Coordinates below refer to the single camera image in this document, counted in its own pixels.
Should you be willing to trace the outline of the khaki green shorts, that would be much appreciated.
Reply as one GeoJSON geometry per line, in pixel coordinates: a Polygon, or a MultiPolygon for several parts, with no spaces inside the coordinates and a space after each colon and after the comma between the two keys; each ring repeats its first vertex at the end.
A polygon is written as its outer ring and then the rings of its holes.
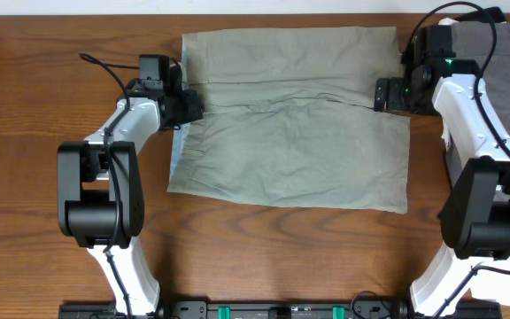
{"type": "Polygon", "coordinates": [[[400,75],[394,27],[186,34],[205,105],[177,140],[174,193],[277,207],[407,210],[410,121],[374,109],[400,75]]]}

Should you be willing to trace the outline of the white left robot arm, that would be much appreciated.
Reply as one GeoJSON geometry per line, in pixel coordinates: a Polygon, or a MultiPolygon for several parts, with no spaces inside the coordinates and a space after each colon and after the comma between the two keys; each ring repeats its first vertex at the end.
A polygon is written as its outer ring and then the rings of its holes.
{"type": "Polygon", "coordinates": [[[145,204],[137,156],[151,136],[200,120],[203,111],[193,89],[133,90],[95,133],[58,147],[58,225],[96,260],[114,294],[110,306],[64,306],[61,317],[166,317],[140,239],[145,204]]]}

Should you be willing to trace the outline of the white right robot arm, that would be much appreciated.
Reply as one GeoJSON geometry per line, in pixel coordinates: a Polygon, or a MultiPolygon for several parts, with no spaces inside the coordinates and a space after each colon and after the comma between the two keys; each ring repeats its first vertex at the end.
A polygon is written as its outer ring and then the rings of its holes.
{"type": "Polygon", "coordinates": [[[452,191],[437,218],[444,242],[410,286],[409,311],[456,315],[465,292],[510,305],[510,136],[473,60],[422,65],[420,77],[380,78],[374,109],[409,111],[425,97],[440,115],[452,191]]]}

